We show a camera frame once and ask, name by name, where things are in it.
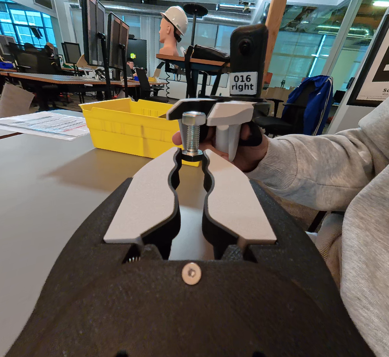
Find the mannequin head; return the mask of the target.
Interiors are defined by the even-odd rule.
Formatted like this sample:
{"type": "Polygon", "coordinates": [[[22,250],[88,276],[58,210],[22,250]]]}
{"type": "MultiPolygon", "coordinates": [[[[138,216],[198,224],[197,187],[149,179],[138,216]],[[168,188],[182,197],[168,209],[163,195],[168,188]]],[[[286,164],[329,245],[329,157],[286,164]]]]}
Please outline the mannequin head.
{"type": "Polygon", "coordinates": [[[169,55],[178,57],[176,36],[181,38],[181,33],[175,28],[173,24],[168,22],[165,18],[161,20],[159,30],[159,42],[163,45],[159,50],[160,55],[169,55]]]}

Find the black bag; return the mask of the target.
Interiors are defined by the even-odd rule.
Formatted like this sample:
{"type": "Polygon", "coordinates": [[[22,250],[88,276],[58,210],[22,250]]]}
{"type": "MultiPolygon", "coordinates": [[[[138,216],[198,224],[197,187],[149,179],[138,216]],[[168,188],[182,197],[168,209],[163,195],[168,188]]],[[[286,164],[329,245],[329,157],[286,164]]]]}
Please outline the black bag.
{"type": "Polygon", "coordinates": [[[200,60],[229,63],[230,55],[212,47],[205,47],[202,45],[188,46],[185,58],[195,58],[200,60]]]}

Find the black round floor lamp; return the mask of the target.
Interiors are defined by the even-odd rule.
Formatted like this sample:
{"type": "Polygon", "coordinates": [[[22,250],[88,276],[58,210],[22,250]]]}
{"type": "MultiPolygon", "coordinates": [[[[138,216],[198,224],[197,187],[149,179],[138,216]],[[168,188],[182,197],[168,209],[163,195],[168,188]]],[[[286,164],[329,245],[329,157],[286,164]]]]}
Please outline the black round floor lamp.
{"type": "Polygon", "coordinates": [[[183,10],[187,15],[192,15],[192,34],[191,34],[191,46],[194,46],[195,29],[198,17],[204,17],[208,14],[208,9],[199,4],[187,3],[183,6],[183,10]]]}

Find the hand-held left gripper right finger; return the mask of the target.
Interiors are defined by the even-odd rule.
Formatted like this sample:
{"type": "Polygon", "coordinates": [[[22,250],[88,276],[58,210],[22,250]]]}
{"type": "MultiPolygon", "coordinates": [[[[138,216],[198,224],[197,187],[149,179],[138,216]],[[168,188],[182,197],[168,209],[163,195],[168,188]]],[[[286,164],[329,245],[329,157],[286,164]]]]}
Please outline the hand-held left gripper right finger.
{"type": "Polygon", "coordinates": [[[245,253],[250,245],[275,245],[276,235],[248,177],[212,150],[203,152],[202,233],[221,259],[227,247],[245,253]]]}

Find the small black monitor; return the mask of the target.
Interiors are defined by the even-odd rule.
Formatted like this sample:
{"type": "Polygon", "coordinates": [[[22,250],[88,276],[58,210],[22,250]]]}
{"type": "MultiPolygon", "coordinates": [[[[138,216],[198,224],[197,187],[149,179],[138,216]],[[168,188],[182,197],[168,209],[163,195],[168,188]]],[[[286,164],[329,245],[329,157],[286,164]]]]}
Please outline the small black monitor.
{"type": "Polygon", "coordinates": [[[62,42],[61,47],[66,64],[77,64],[81,57],[80,45],[72,42],[62,42]]]}

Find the long wood-edged office desk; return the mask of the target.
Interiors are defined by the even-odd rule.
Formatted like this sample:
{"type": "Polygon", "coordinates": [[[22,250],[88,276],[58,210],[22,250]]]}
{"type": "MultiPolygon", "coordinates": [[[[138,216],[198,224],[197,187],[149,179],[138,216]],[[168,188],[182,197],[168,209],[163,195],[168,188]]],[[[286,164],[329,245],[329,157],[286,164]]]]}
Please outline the long wood-edged office desk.
{"type": "Polygon", "coordinates": [[[75,94],[79,96],[80,103],[84,103],[83,96],[96,93],[98,100],[110,100],[110,93],[124,91],[124,81],[111,81],[107,85],[105,80],[96,80],[85,76],[65,76],[57,74],[37,74],[11,72],[1,70],[1,79],[7,82],[17,82],[23,88],[35,94],[38,111],[58,109],[55,101],[60,94],[75,94]]]}

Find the black office chair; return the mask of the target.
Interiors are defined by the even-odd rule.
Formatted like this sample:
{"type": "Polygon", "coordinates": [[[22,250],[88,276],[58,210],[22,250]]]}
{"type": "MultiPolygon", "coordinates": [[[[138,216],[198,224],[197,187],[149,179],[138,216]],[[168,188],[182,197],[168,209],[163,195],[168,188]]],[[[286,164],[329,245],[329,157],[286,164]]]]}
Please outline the black office chair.
{"type": "Polygon", "coordinates": [[[136,74],[140,84],[140,98],[161,103],[168,103],[167,97],[158,96],[159,91],[163,90],[164,86],[157,84],[151,85],[146,72],[143,68],[136,68],[136,74]]]}

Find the black-legged standing desk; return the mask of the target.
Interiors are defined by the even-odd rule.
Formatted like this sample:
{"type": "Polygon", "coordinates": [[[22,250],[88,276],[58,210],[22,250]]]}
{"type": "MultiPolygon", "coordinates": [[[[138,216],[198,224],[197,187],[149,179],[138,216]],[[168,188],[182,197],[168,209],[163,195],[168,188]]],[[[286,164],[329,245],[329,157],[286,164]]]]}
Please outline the black-legged standing desk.
{"type": "Polygon", "coordinates": [[[165,62],[167,73],[174,73],[170,65],[178,66],[185,72],[186,98],[219,96],[217,90],[221,76],[230,72],[230,62],[193,58],[188,55],[180,57],[156,54],[156,58],[165,62]],[[210,93],[206,92],[208,77],[215,77],[210,93]]]}

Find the grey desk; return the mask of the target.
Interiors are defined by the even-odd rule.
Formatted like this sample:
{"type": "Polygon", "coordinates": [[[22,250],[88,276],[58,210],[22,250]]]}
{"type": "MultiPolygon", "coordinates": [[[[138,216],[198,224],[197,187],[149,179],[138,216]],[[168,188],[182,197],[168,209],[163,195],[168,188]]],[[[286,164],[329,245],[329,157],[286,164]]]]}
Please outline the grey desk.
{"type": "Polygon", "coordinates": [[[21,134],[1,139],[1,331],[4,356],[82,222],[151,159],[21,134]]]}

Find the dark computer monitor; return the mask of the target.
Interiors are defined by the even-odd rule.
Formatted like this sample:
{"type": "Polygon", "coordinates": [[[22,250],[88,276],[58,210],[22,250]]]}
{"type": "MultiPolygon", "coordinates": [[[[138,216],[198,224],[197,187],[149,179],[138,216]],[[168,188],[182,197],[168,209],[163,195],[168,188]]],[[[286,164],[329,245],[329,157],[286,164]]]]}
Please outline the dark computer monitor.
{"type": "Polygon", "coordinates": [[[103,66],[99,34],[105,34],[105,7],[99,0],[81,0],[84,58],[90,66],[103,66]]]}
{"type": "Polygon", "coordinates": [[[129,25],[114,13],[108,15],[108,62],[110,68],[126,69],[129,25]]]}

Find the person's right hand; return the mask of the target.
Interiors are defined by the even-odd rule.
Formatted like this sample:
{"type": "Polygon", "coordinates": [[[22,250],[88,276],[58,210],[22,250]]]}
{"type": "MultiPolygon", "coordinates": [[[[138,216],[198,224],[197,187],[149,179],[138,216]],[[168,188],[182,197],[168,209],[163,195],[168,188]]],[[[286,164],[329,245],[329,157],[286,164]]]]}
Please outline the person's right hand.
{"type": "MultiPolygon", "coordinates": [[[[216,128],[208,127],[208,133],[206,138],[202,143],[199,144],[201,150],[212,150],[218,156],[221,156],[225,160],[229,160],[227,153],[222,152],[215,148],[216,145],[216,128]]],[[[240,138],[242,140],[248,140],[252,132],[249,127],[249,123],[244,123],[241,125],[240,138]]],[[[173,144],[180,146],[182,145],[182,138],[180,131],[177,131],[172,136],[173,144]]],[[[232,161],[232,164],[235,165],[244,173],[249,173],[256,169],[259,162],[265,157],[268,149],[268,138],[262,135],[261,144],[258,146],[238,146],[235,159],[232,161]]]]}

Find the white hard hat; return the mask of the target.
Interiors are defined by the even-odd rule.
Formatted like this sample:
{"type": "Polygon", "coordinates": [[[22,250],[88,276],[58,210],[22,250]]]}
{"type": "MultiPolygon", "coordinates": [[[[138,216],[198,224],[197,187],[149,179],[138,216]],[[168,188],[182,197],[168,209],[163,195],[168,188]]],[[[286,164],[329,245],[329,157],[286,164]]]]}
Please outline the white hard hat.
{"type": "Polygon", "coordinates": [[[165,12],[161,12],[160,14],[178,30],[180,35],[184,36],[186,34],[188,18],[180,6],[170,6],[165,12]]]}

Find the person's right forearm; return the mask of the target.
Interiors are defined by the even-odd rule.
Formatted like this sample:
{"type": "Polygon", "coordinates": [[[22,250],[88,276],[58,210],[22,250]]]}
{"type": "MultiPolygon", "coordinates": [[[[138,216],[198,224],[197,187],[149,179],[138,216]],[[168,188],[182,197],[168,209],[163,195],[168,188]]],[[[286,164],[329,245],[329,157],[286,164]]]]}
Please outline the person's right forearm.
{"type": "Polygon", "coordinates": [[[317,210],[388,207],[388,100],[355,129],[334,135],[268,140],[264,158],[247,173],[274,194],[317,210]]]}

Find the steel hex bolt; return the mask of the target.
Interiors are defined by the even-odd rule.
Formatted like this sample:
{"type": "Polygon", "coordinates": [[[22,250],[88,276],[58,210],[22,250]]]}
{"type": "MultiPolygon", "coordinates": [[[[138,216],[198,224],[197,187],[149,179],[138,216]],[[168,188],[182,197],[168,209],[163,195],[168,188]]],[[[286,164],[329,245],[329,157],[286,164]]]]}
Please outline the steel hex bolt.
{"type": "Polygon", "coordinates": [[[199,149],[201,125],[181,124],[182,159],[188,162],[198,162],[202,159],[203,152],[199,149]]]}

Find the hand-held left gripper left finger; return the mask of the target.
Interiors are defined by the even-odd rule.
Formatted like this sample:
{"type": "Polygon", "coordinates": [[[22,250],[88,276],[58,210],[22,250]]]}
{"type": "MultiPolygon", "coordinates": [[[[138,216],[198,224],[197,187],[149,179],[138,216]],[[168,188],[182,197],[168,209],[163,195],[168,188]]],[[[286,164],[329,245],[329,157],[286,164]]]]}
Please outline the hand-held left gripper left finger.
{"type": "Polygon", "coordinates": [[[131,183],[104,235],[110,244],[155,245],[168,259],[181,228],[176,189],[180,184],[182,152],[178,147],[144,165],[131,183]]]}

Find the person's left forearm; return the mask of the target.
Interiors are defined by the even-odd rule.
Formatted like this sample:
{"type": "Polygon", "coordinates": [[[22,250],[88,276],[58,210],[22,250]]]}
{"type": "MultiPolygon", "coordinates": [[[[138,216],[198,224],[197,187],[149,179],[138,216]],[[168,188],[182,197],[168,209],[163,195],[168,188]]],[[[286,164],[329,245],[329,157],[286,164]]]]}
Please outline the person's left forearm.
{"type": "Polygon", "coordinates": [[[352,200],[345,215],[325,218],[315,240],[346,309],[376,356],[389,352],[388,172],[352,200]]]}

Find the grey cardboard panel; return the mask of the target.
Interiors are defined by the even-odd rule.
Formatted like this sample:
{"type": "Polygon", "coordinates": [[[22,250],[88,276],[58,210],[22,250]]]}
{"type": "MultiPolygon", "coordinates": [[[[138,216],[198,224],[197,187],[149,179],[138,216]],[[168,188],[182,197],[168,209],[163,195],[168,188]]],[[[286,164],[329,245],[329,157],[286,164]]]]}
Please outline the grey cardboard panel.
{"type": "Polygon", "coordinates": [[[33,98],[33,93],[6,83],[1,92],[0,118],[28,114],[33,98]]]}

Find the black-and-white marker poster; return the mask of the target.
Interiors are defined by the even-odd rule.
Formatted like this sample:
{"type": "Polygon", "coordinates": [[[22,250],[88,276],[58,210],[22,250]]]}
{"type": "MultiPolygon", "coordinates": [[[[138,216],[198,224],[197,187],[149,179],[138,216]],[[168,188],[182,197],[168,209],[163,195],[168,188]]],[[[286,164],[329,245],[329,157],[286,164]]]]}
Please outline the black-and-white marker poster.
{"type": "Polygon", "coordinates": [[[389,95],[389,15],[386,11],[353,81],[347,105],[377,107],[389,95]]]}

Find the laminated paper sheet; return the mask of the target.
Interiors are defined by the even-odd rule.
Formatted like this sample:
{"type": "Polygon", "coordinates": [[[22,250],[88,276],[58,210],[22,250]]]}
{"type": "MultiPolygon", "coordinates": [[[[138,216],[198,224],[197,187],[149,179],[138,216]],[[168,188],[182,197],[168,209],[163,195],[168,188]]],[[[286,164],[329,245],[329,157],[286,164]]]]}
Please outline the laminated paper sheet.
{"type": "Polygon", "coordinates": [[[84,115],[69,110],[52,110],[0,119],[2,131],[72,141],[90,134],[84,115]]]}

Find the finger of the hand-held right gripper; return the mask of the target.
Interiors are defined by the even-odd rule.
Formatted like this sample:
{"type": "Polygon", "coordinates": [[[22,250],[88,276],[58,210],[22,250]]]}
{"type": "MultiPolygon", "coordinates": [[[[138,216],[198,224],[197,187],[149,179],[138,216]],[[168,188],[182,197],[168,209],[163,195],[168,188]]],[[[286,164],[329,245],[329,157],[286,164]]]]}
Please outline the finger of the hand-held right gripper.
{"type": "Polygon", "coordinates": [[[184,112],[202,112],[208,117],[212,108],[216,104],[216,99],[211,98],[186,98],[177,101],[166,113],[168,121],[177,120],[181,134],[182,146],[187,147],[187,126],[182,123],[184,112]]]}
{"type": "Polygon", "coordinates": [[[241,125],[252,120],[254,102],[217,102],[207,115],[207,126],[216,127],[215,148],[232,162],[240,139],[241,125]]]}

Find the yellow plastic bin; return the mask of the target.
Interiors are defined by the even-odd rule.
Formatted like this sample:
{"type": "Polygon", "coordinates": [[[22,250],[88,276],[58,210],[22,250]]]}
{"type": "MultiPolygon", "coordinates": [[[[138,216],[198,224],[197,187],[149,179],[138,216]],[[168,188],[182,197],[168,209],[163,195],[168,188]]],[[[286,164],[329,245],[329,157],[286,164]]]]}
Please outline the yellow plastic bin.
{"type": "Polygon", "coordinates": [[[166,120],[171,107],[130,98],[80,104],[95,148],[152,159],[175,146],[178,121],[166,120]]]}

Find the blue jacket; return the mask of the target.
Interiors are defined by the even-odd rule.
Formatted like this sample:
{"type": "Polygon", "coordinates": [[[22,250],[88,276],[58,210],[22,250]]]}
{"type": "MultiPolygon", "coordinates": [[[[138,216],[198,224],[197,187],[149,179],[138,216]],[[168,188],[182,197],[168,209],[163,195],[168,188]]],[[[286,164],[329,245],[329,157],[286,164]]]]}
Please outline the blue jacket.
{"type": "Polygon", "coordinates": [[[287,134],[319,136],[333,103],[333,78],[314,76],[295,88],[284,104],[281,119],[291,125],[287,134]]]}

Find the black flat monitor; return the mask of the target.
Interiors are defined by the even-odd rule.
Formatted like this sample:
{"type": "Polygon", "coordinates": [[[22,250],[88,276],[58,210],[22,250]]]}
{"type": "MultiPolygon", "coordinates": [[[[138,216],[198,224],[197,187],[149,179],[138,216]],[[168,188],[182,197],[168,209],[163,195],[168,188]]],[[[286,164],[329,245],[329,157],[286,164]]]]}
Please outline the black flat monitor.
{"type": "Polygon", "coordinates": [[[127,62],[133,62],[135,68],[147,69],[147,41],[144,39],[128,39],[127,62]]]}

